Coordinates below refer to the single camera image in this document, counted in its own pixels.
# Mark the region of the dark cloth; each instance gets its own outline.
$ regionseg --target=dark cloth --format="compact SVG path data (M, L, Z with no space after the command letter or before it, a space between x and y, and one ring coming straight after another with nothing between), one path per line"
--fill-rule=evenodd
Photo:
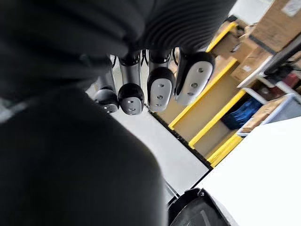
M163 186L146 146L80 89L0 124L2 226L162 226Z

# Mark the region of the brown cardboard box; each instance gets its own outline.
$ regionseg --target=brown cardboard box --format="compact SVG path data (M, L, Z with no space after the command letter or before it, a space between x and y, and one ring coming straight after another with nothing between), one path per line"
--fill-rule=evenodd
M301 10L291 0L275 0L251 35L279 52L301 32Z
M231 74L237 81L242 82L252 74L268 57L270 53L257 47Z
M216 56L227 59L234 57L240 63L243 62L258 45L250 39L236 38L232 33L225 37L212 49Z
M232 34L227 33L222 40L211 50L215 56L228 59L233 55L233 49L239 44L239 40Z
M255 127L259 126L261 123L261 120L251 118L251 120L243 127L242 133L250 133Z
M209 82L211 80L213 80L232 60L233 60L233 57L229 57L228 59L225 59L222 56L217 56L215 58L214 73L210 77Z

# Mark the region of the white tabletop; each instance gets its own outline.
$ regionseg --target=white tabletop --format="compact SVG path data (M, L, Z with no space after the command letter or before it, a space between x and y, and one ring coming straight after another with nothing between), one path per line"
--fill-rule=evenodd
M198 185L240 226L301 225L301 117L257 127Z

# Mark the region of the yellow beam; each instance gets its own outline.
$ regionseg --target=yellow beam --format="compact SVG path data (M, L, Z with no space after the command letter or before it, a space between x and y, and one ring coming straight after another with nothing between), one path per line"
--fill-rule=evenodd
M196 98L196 100L189 106L185 107L184 110L168 125L170 129L174 129L175 124L202 98L205 94L224 76L227 71L237 62L237 59L232 59L228 65L222 69L222 71L215 76L212 81L204 88L201 94Z
M214 40L211 41L210 45L208 46L206 52L210 52L222 38L229 32L231 31L234 27L237 26L237 23L231 22L225 30L223 30Z
M244 90L240 90L210 121L206 126L201 129L201 131L189 142L190 146L194 146L198 140L202 138L211 128L214 126L218 120L220 120L225 113L227 113L231 107L234 106L240 100L240 98L245 94Z
M237 134L234 134L228 139L217 151L210 156L207 160L211 163L212 167L215 167L220 163L240 142L242 138Z

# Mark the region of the black cable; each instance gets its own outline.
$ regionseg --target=black cable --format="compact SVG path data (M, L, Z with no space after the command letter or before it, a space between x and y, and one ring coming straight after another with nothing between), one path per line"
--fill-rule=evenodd
M141 66L143 65L144 55L142 53L142 60L141 60Z
M178 62L177 62L177 60L175 59L175 48L173 49L173 58L174 58L174 63L175 63L175 65L177 65L178 66Z
M112 68L115 66L115 64L116 64L116 56L114 57Z
M145 59L146 65L149 65L149 62L147 61L147 57L146 57L146 49L142 50L142 58Z

